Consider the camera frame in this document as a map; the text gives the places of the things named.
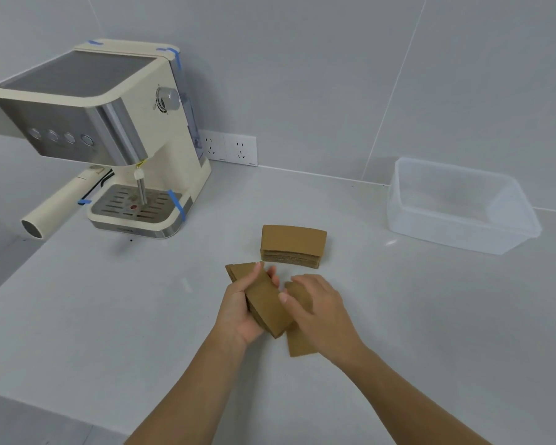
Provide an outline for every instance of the white countertop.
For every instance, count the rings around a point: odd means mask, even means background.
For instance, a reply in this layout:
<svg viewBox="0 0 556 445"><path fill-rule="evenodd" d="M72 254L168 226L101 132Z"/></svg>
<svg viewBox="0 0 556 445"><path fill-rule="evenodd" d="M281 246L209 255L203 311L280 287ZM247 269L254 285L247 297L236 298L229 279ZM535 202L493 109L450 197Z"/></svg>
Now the white countertop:
<svg viewBox="0 0 556 445"><path fill-rule="evenodd" d="M492 256L388 231L386 190L215 163L170 239L79 211L0 287L0 395L131 433L213 325L224 265L259 259L263 224L291 224L328 232L318 271L405 378L495 445L556 443L556 213ZM336 367L290 358L284 337L248 350L221 425L219 443L393 443Z"/></svg>

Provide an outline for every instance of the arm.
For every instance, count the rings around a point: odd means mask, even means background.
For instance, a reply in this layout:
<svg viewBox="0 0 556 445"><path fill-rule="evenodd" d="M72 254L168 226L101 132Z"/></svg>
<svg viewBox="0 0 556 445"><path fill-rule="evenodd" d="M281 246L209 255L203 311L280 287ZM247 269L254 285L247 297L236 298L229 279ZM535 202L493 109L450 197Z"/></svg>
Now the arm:
<svg viewBox="0 0 556 445"><path fill-rule="evenodd" d="M398 445L490 445L393 371L358 336L340 294L319 275L294 276L313 299L313 313L281 293L285 309L318 351L360 389Z"/></svg>
<svg viewBox="0 0 556 445"><path fill-rule="evenodd" d="M248 344L263 330L247 311L244 290L261 264L226 288L215 325L185 373L126 445L209 444L214 438ZM278 286L276 267L268 274Z"/></svg>

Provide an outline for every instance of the clear plastic bin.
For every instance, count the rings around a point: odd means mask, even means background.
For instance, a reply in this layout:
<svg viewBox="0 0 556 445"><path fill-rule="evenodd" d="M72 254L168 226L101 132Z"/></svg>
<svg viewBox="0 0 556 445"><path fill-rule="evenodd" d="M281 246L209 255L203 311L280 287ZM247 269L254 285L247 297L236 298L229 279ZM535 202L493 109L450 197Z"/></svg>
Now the clear plastic bin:
<svg viewBox="0 0 556 445"><path fill-rule="evenodd" d="M387 220L400 234L492 254L541 234L516 179L410 158L395 163Z"/></svg>

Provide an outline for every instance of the espresso machine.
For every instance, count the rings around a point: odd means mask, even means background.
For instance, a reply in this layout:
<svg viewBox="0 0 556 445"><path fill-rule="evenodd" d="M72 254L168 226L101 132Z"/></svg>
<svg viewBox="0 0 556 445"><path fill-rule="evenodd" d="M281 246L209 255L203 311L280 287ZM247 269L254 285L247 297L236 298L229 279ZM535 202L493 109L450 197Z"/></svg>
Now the espresso machine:
<svg viewBox="0 0 556 445"><path fill-rule="evenodd" d="M22 219L38 239L77 204L97 228L170 237L210 175L171 45L91 40L0 82L0 108L39 154L91 164Z"/></svg>

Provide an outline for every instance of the power outlet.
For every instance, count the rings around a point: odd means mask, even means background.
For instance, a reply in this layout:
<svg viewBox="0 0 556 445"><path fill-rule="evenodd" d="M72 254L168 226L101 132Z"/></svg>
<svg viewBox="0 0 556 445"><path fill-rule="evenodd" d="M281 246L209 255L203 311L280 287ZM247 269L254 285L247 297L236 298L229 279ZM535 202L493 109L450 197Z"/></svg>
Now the power outlet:
<svg viewBox="0 0 556 445"><path fill-rule="evenodd" d="M226 160L234 164L257 166L257 140L253 136L223 134Z"/></svg>
<svg viewBox="0 0 556 445"><path fill-rule="evenodd" d="M226 145L223 133L200 129L200 143L204 148L204 156L212 161L224 161L226 158Z"/></svg>

